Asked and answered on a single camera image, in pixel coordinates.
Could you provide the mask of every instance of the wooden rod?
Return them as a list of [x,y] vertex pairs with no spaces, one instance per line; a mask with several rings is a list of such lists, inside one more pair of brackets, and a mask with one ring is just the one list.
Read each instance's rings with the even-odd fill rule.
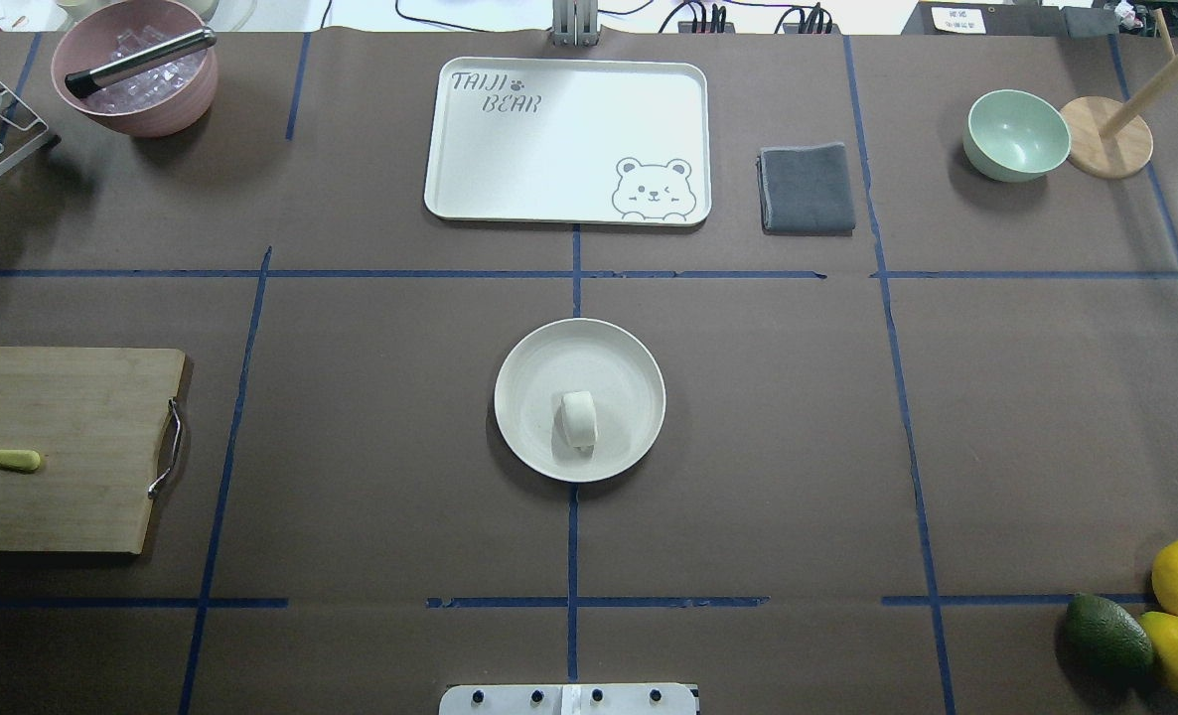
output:
[[1176,79],[1178,79],[1178,54],[1164,65],[1162,69],[1158,69],[1153,79],[1147,81],[1132,99],[1126,100],[1124,107],[1119,107],[1119,111],[1114,113],[1114,117],[1110,118],[1110,121],[1101,125],[1101,139],[1112,139],[1120,128],[1132,121],[1132,118],[1141,113],[1144,108],[1153,104],[1153,100],[1158,99],[1158,95],[1167,91],[1176,82]]

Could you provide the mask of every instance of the wooden cutting board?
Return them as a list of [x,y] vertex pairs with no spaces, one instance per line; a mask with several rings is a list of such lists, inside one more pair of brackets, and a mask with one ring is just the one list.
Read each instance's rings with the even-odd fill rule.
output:
[[184,360],[168,349],[0,347],[0,449],[44,458],[31,475],[0,470],[0,551],[143,551]]

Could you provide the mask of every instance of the tongs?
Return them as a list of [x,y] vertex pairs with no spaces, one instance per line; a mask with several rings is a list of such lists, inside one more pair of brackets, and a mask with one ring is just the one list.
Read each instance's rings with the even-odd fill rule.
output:
[[126,55],[126,58],[120,60],[112,60],[99,67],[68,73],[68,75],[64,77],[64,86],[77,99],[86,99],[86,97],[104,90],[104,87],[113,86],[118,81],[137,75],[137,73],[147,72],[150,68],[159,67],[166,62],[171,62],[171,60],[186,58],[186,55],[192,53],[199,53],[199,51],[206,47],[212,47],[216,41],[218,41],[218,37],[213,34],[212,28],[194,28],[184,35],[173,38],[173,40],[166,40],[159,45],[140,49],[138,53]]

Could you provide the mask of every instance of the bear cartoon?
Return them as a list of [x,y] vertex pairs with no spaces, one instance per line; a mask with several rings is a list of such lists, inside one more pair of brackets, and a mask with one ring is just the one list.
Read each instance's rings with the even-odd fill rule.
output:
[[690,191],[690,164],[673,159],[668,164],[643,164],[626,157],[616,164],[620,183],[611,194],[611,204],[620,218],[679,221],[694,212],[694,191]]

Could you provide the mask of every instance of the pink bowl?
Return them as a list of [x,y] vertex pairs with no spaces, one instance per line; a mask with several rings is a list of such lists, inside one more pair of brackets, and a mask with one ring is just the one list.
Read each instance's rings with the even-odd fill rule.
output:
[[121,134],[170,135],[193,125],[213,104],[213,93],[218,90],[218,55],[213,47],[205,51],[199,71],[187,85],[147,110],[118,114],[95,112],[64,86],[64,77],[68,73],[107,64],[108,54],[117,49],[117,35],[126,28],[139,32],[147,26],[176,37],[204,27],[204,22],[186,5],[173,0],[125,0],[95,9],[67,31],[54,49],[49,61],[54,91],[78,112]]

